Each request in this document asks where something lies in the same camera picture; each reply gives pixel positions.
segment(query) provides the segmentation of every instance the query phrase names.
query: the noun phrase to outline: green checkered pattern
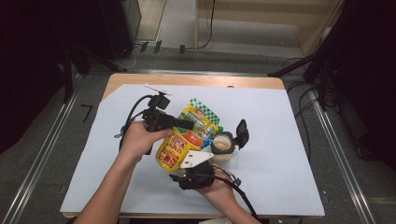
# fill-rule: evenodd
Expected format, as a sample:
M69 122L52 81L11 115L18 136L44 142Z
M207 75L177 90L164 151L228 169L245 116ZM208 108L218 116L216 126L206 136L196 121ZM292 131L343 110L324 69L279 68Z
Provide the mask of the green checkered pattern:
M220 119L219 117L213 113L206 105L204 105L201 101L197 100L196 98L190 99L190 105L194 106L195 108L199 108L204 112L204 116L207 117L212 123L216 126L219 126Z

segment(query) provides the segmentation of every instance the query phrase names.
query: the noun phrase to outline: white table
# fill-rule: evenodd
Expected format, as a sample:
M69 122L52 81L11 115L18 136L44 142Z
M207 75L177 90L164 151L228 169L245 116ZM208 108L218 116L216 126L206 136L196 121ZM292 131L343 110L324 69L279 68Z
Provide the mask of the white table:
M142 84L165 84L161 89L173 93L168 98L167 114L178 116L190 98L196 97L220 117L224 131L235 133L241 119L247 121L250 139L236 150L230 161L220 163L242 180L240 186L259 217L322 217L323 206L312 175L304 146L295 123L286 91L280 79L263 77L201 77L113 75L105 99L100 104L84 151L64 198L61 212L76 216L100 185L119 150L120 139L114 135L134 105L143 95L155 94ZM233 83L236 88L225 88ZM275 83L275 89L261 89ZM254 88L238 88L251 85ZM136 112L147 108L144 101ZM182 190L155 161L153 146L134 170L132 182L122 204L121 217L221 217L208 201L194 190ZM235 193L237 201L248 207Z

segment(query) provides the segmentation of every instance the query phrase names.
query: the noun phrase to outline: black stand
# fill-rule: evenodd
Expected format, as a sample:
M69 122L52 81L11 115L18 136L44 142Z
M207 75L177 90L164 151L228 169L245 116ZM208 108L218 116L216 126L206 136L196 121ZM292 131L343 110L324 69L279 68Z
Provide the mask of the black stand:
M306 82L312 83L320 74L318 103L323 110L326 110L326 89L329 78L334 70L332 62L335 61L336 58L336 55L332 52L337 51L333 49L336 48L337 41L340 41L342 32L346 29L347 20L349 19L352 13L352 8L356 5L356 2L357 1L355 0L346 0L343 12L341 13L338 21L335 23L327 38L320 43L316 52L278 72L268 74L268 77L282 77L307 63L311 63L304 73L304 79Z
M64 44L64 103L66 103L73 93L73 74L72 63L80 74L89 74L91 67L85 59L85 56L91 57L97 62L108 67L112 71L123 72L115 64L102 58L94 51L76 43L66 41Z

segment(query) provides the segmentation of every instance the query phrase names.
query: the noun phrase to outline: yellow snack bag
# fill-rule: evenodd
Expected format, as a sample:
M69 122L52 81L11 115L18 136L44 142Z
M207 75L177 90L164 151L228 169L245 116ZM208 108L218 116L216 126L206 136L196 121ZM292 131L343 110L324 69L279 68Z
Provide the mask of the yellow snack bag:
M177 170L189 150L210 146L219 130L219 117L195 98L190 100L178 118L193 121L194 127L192 130L175 127L173 133L163 140L155 159L167 172Z

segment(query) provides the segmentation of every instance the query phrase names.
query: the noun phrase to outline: forearm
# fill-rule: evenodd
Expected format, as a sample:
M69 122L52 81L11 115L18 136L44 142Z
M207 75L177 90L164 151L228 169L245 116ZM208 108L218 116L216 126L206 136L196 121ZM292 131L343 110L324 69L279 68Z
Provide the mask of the forearm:
M75 223L116 223L135 165L118 156Z
M243 209L238 203L228 204L220 208L220 212L230 219L233 224L253 224L260 223L256 218Z

